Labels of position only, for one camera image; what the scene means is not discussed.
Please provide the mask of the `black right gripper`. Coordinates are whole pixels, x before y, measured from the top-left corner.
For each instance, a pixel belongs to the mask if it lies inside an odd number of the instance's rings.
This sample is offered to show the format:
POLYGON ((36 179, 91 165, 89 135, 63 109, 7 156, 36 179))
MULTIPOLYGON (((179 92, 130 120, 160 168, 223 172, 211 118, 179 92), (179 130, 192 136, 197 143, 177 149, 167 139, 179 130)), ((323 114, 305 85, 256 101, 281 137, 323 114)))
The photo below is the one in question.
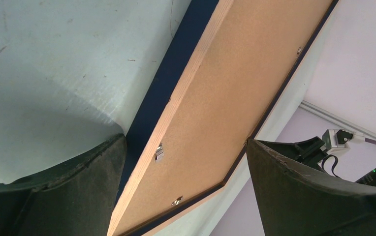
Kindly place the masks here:
POLYGON ((256 142, 258 190, 366 190, 376 187, 376 168, 351 183, 334 169, 339 163, 330 138, 297 143, 256 142))

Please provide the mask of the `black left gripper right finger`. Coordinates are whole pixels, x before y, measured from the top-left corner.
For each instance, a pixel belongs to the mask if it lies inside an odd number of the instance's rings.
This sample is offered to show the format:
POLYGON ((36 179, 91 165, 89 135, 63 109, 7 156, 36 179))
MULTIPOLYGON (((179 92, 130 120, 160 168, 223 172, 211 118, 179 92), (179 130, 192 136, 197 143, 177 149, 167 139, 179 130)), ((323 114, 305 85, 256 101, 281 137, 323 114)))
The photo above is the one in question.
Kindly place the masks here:
POLYGON ((376 168, 355 182, 325 173, 287 144, 248 140, 247 159, 267 236, 376 236, 376 168))

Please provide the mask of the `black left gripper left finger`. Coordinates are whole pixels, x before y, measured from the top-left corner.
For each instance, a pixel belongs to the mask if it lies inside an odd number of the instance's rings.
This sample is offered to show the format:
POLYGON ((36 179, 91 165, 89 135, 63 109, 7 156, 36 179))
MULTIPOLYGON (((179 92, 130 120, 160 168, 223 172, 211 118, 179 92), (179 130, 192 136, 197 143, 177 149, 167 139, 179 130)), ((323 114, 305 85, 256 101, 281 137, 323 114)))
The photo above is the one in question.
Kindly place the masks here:
POLYGON ((118 134, 10 184, 0 183, 0 236, 104 236, 126 156, 118 134))

